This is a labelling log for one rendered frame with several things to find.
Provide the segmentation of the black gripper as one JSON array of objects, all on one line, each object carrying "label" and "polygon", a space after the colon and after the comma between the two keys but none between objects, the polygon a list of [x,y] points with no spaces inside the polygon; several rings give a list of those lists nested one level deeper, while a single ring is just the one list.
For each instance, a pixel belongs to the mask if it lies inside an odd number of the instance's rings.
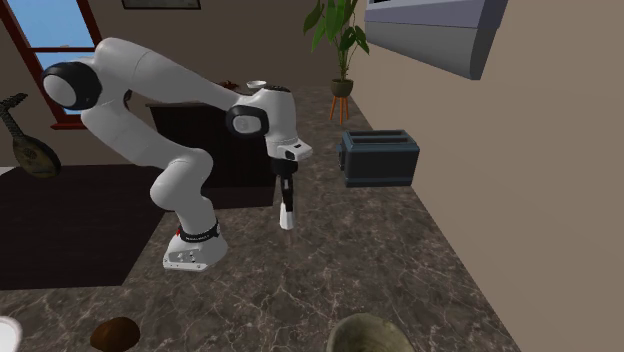
[{"label": "black gripper", "polygon": [[271,168],[279,177],[282,200],[279,224],[283,230],[292,230],[294,221],[294,186],[292,175],[298,171],[298,162],[287,159],[271,159]]}]

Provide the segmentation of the dark wooden sideboard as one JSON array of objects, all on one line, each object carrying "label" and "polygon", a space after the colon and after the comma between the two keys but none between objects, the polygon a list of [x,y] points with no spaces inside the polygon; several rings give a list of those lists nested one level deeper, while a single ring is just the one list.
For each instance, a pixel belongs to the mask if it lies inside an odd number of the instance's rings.
[{"label": "dark wooden sideboard", "polygon": [[201,193],[216,209],[265,207],[273,204],[276,175],[265,140],[239,139],[226,127],[226,112],[204,103],[152,103],[156,130],[213,158],[210,176]]}]

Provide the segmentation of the dark blue toaster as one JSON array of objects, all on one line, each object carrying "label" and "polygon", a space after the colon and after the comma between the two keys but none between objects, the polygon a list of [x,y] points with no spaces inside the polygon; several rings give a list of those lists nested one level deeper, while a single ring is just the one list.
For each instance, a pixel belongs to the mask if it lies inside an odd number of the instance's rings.
[{"label": "dark blue toaster", "polygon": [[420,154],[405,130],[348,130],[336,150],[348,188],[410,186]]}]

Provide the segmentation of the olive green bowl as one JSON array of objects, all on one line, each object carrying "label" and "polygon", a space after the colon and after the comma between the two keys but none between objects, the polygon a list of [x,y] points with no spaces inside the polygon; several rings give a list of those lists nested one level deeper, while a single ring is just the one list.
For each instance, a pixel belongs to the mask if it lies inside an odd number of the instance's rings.
[{"label": "olive green bowl", "polygon": [[356,313],[331,330],[325,352],[416,352],[392,322],[370,313]]}]

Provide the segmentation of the green potted plant on stand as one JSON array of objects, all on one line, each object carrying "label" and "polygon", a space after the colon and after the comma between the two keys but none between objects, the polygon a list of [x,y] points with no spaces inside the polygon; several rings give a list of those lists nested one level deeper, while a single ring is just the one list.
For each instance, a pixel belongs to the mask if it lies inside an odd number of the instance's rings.
[{"label": "green potted plant on stand", "polygon": [[364,30],[355,23],[355,8],[359,0],[316,0],[314,8],[307,14],[303,34],[314,30],[312,48],[314,51],[323,38],[336,49],[338,77],[330,84],[332,105],[329,119],[333,119],[336,105],[339,105],[339,121],[349,119],[349,103],[354,81],[348,77],[351,60],[360,48],[370,53]]}]

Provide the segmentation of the brown round object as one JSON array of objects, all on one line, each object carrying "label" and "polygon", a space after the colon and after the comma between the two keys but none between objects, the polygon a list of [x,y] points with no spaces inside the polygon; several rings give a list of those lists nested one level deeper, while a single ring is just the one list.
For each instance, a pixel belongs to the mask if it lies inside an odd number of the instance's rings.
[{"label": "brown round object", "polygon": [[101,352],[126,352],[140,340],[139,326],[128,317],[100,324],[90,336],[90,345]]}]

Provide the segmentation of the brown lute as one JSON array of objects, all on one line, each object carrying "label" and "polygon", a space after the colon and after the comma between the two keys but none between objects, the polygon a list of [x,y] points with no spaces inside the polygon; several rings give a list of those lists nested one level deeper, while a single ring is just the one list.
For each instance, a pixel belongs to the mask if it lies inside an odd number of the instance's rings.
[{"label": "brown lute", "polygon": [[0,101],[0,118],[12,136],[12,149],[20,167],[29,175],[47,179],[60,174],[62,164],[57,154],[41,140],[25,134],[11,115],[27,94],[18,93]]}]

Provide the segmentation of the red framed window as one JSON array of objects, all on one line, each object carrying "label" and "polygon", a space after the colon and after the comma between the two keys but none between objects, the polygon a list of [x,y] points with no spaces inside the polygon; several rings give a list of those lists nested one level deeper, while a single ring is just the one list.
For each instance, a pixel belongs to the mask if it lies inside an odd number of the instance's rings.
[{"label": "red framed window", "polygon": [[102,40],[88,0],[0,0],[0,21],[41,96],[45,68],[89,55]]}]

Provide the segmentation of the white round object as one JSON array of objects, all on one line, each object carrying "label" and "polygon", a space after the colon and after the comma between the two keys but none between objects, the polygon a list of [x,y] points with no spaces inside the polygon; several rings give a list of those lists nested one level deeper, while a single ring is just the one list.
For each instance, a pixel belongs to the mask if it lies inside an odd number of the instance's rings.
[{"label": "white round object", "polygon": [[14,318],[0,316],[0,352],[18,352],[21,340],[21,324]]}]

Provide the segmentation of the dark framed wall picture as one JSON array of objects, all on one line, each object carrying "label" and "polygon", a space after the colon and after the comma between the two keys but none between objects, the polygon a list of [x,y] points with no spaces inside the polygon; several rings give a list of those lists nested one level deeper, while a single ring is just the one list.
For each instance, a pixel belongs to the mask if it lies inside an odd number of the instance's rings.
[{"label": "dark framed wall picture", "polygon": [[127,10],[200,10],[200,0],[121,0]]}]

